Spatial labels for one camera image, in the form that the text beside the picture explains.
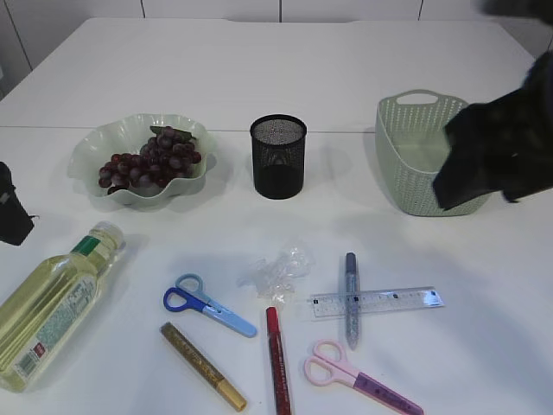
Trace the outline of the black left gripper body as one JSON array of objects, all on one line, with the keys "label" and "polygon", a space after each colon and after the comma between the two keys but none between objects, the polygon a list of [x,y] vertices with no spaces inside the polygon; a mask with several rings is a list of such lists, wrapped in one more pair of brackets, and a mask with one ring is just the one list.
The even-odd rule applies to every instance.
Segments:
[{"label": "black left gripper body", "polygon": [[20,246],[35,227],[34,219],[39,215],[31,215],[25,210],[16,194],[12,174],[8,165],[1,165],[1,241]]}]

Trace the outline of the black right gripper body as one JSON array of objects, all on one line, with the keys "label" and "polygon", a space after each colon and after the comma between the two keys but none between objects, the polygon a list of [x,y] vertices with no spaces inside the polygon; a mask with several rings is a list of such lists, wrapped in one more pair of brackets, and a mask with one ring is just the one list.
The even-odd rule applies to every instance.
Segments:
[{"label": "black right gripper body", "polygon": [[501,192],[516,202],[552,187],[552,53],[542,54],[521,87],[471,104],[444,127],[450,147],[433,181],[449,210]]}]

